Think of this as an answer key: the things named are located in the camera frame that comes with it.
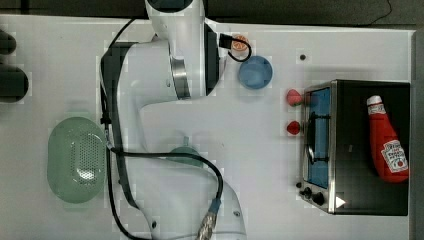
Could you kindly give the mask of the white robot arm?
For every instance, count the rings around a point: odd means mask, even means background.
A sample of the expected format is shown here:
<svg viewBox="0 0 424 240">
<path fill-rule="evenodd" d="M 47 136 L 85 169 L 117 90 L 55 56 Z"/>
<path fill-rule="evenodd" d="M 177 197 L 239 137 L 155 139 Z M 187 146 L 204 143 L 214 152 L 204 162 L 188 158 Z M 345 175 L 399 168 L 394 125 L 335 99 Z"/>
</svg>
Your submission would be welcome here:
<svg viewBox="0 0 424 240">
<path fill-rule="evenodd" d="M 149 237 L 131 240 L 247 240 L 235 191 L 190 147 L 148 150 L 143 108 L 208 96 L 225 58 L 203 0 L 145 0 L 154 30 L 148 42 L 114 39 L 101 58 L 102 122 L 109 179 L 145 217 Z"/>
</svg>

